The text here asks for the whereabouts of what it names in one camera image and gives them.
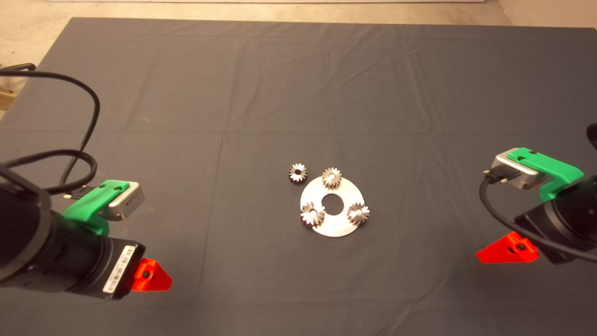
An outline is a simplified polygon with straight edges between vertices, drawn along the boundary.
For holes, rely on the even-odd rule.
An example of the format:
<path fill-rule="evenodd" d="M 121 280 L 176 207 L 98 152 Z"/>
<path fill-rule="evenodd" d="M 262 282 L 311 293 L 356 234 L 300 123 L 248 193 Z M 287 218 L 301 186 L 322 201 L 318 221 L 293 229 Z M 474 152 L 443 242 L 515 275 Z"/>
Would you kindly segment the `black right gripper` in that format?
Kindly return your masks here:
<path fill-rule="evenodd" d="M 597 245 L 596 177 L 558 193 L 514 219 L 516 225 L 551 242 L 582 252 Z M 530 263 L 539 259 L 535 245 L 517 232 L 510 232 L 476 253 L 482 264 Z"/>

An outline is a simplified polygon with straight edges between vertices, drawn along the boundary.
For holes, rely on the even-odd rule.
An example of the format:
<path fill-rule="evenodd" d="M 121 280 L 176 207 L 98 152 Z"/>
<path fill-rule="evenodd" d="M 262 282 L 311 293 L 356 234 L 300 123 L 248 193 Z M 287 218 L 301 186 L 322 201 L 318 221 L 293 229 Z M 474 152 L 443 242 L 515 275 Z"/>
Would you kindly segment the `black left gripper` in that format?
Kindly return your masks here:
<path fill-rule="evenodd" d="M 49 288 L 107 300 L 131 291 L 169 291 L 173 279 L 140 242 L 96 235 L 72 221 L 52 224 Z"/>

